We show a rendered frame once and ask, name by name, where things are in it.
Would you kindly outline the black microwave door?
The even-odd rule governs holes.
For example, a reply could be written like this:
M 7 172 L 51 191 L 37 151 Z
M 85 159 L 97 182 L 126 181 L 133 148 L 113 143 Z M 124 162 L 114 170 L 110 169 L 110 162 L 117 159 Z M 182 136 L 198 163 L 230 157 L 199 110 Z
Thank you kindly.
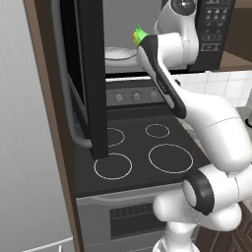
M 60 0 L 68 73 L 94 159 L 108 156 L 102 0 Z

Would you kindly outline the yellow corn with green husk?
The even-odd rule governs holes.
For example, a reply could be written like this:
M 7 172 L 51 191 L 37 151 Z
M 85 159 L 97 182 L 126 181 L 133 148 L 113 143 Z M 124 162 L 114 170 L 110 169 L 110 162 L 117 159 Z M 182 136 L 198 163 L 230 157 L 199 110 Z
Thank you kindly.
M 140 26 L 136 26 L 135 31 L 133 33 L 134 43 L 136 45 L 139 45 L 146 36 L 148 36 L 148 34 Z

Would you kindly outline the black microwave oven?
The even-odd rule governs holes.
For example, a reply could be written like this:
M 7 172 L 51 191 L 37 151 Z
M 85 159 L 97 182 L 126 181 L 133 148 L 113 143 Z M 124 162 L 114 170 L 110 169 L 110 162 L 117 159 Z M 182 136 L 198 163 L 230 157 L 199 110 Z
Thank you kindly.
M 127 47 L 137 51 L 133 32 L 140 26 L 148 34 L 174 32 L 172 21 L 158 18 L 163 15 L 169 0 L 103 0 L 104 50 L 106 47 Z M 224 42 L 235 0 L 194 0 L 197 5 L 195 28 L 199 39 L 199 53 L 193 64 L 175 69 L 190 73 L 217 70 L 221 64 Z M 105 59 L 107 74 L 141 73 L 135 61 Z

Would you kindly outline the black hob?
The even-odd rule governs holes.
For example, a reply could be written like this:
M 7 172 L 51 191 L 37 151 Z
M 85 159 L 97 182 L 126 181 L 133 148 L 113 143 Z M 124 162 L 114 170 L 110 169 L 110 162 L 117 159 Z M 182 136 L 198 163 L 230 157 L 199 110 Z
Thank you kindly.
M 117 94 L 124 99 L 116 101 Z M 106 104 L 108 157 L 93 159 L 88 149 L 75 149 L 78 198 L 179 183 L 209 163 L 151 80 L 108 82 Z

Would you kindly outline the brown tall side panel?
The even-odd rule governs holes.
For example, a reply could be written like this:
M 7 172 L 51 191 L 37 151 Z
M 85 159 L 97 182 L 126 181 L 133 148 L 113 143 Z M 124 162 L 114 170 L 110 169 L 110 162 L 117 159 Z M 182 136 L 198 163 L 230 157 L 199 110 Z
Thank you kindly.
M 85 252 L 75 198 L 74 142 L 67 123 L 53 34 L 51 0 L 24 0 L 46 113 L 76 252 Z

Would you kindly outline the white plate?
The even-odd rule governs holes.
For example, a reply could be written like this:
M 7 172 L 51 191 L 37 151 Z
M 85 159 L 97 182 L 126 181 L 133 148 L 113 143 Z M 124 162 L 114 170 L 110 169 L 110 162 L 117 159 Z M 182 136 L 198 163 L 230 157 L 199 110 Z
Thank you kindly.
M 137 51 L 127 47 L 106 47 L 104 55 L 109 61 L 135 61 Z

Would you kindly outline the grey fridge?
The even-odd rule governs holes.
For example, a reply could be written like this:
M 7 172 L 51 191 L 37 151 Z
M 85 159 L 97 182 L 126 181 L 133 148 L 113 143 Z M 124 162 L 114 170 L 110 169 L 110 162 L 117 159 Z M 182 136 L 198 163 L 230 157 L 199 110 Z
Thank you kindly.
M 75 252 L 24 0 L 0 0 L 0 252 Z

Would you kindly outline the grey oven door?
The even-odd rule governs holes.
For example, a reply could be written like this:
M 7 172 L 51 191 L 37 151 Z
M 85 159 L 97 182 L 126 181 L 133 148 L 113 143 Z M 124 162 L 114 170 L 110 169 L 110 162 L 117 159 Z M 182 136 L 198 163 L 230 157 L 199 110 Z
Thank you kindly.
M 178 188 L 178 184 L 162 185 L 98 196 L 119 198 Z M 154 215 L 154 198 L 108 206 L 94 203 L 91 197 L 77 200 L 85 252 L 152 252 L 165 228 Z

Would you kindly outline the dark wood base cupboard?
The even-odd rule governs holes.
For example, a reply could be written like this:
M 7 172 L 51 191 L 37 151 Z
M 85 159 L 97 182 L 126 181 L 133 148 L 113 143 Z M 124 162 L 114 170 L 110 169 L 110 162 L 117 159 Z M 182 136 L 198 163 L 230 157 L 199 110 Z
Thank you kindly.
M 230 232 L 201 227 L 196 238 L 200 252 L 252 252 L 252 200 L 240 203 L 242 221 Z

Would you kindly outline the brown wall cupboard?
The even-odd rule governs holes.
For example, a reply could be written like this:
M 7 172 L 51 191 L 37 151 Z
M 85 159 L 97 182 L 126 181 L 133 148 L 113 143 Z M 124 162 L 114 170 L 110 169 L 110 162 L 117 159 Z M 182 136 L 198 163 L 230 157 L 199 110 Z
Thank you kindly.
M 252 0 L 236 0 L 220 71 L 252 70 Z

